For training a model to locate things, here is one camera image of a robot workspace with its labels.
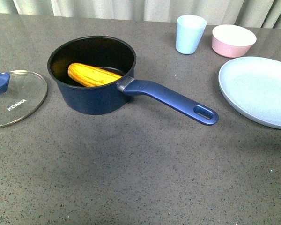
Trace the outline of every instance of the light blue cup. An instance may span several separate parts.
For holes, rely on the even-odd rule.
[[[203,35],[207,21],[197,15],[182,15],[177,19],[176,49],[182,54],[193,54]]]

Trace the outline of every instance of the table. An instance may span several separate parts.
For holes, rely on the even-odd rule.
[[[26,119],[0,128],[0,224],[280,224],[281,130],[242,116],[221,94],[230,59],[208,25],[193,55],[175,49],[176,24],[0,14],[0,72],[41,74],[49,91]],[[281,30],[246,56],[281,61]],[[108,35],[137,55],[134,76],[218,112],[203,126],[139,96],[106,115],[70,109],[47,61],[63,43]]]

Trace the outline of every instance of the corn cob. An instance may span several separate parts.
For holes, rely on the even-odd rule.
[[[112,72],[81,63],[72,63],[67,72],[69,77],[85,87],[96,87],[121,78]]]

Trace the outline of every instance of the navy blue saucepan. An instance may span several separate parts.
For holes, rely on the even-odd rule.
[[[67,74],[71,63],[99,67],[121,75],[119,80],[98,87],[82,87]],[[49,57],[48,71],[65,102],[74,110],[102,115],[119,109],[131,96],[147,95],[204,125],[219,117],[210,108],[152,81],[134,79],[136,54],[126,42],[114,37],[90,36],[69,41]]]

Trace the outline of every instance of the pot lid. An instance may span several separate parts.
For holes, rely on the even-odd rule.
[[[0,128],[31,115],[45,100],[46,80],[39,74],[15,70],[0,73]]]

